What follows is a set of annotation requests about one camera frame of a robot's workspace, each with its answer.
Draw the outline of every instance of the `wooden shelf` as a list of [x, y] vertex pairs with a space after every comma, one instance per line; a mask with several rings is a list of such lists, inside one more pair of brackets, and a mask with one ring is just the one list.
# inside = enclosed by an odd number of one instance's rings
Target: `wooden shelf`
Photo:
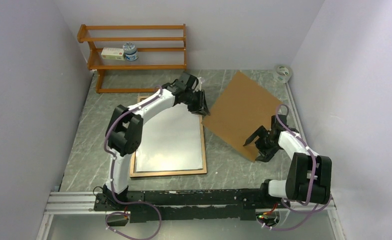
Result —
[[[97, 70], [97, 93], [148, 93], [152, 88], [110, 88], [102, 89], [106, 70], [159, 70], [187, 68], [186, 28], [183, 25], [121, 25], [121, 26], [86, 26], [81, 25], [77, 40], [87, 42], [90, 56], [87, 61], [89, 70]], [[183, 47], [140, 47], [136, 61], [107, 60], [100, 55], [103, 48], [96, 47], [95, 42], [167, 42], [167, 45], [182, 42]]]

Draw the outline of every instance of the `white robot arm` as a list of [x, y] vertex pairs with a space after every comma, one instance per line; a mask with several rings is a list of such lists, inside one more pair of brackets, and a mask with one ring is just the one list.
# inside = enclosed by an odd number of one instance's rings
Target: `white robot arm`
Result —
[[[130, 160], [132, 153], [141, 143], [143, 125], [163, 110], [180, 103], [186, 104], [193, 114], [203, 116], [210, 114], [199, 80], [186, 72], [173, 83], [164, 84], [160, 90], [144, 101], [128, 107], [119, 105], [115, 108], [106, 131], [107, 147], [113, 153], [108, 179], [103, 186], [103, 193], [106, 196], [112, 196], [112, 193], [115, 193], [118, 200], [126, 202]], [[112, 126], [120, 116], [130, 110], [135, 111]]]

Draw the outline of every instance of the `tape roll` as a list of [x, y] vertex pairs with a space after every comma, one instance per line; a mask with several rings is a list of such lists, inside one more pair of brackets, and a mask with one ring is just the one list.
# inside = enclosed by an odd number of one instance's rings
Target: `tape roll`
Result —
[[278, 83], [285, 84], [293, 75], [293, 70], [287, 65], [279, 64], [272, 70], [272, 76]]

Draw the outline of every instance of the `cardboard sheet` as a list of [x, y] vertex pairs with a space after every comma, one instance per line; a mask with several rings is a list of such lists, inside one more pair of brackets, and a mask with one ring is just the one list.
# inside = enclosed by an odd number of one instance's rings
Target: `cardboard sheet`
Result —
[[259, 155], [254, 141], [243, 146], [260, 125], [271, 128], [271, 116], [282, 102], [238, 71], [210, 109], [203, 125], [219, 136], [248, 160]]

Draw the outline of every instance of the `marble tabletop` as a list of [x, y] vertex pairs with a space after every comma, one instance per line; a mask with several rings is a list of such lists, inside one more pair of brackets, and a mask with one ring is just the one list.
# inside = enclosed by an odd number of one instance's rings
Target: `marble tabletop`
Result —
[[[226, 88], [237, 70], [188, 70], [204, 77], [203, 89], [208, 107]], [[105, 76], [104, 88], [151, 88], [172, 82], [180, 76], [180, 70], [133, 70], [110, 71]], [[267, 70], [242, 70], [283, 103], [291, 106], [284, 84], [276, 83]], [[94, 90], [97, 74], [94, 75], [82, 111], [75, 141], [69, 156], [60, 191], [88, 192], [95, 186], [103, 186], [109, 170], [109, 155], [102, 145], [104, 134], [113, 109], [122, 104], [132, 105], [138, 96], [149, 93], [103, 93]], [[290, 127], [299, 129], [291, 112]], [[204, 128], [207, 174], [134, 178], [129, 182], [130, 190], [201, 190], [259, 188], [265, 179], [287, 178], [291, 160], [280, 150], [270, 162], [250, 162], [231, 146]]]

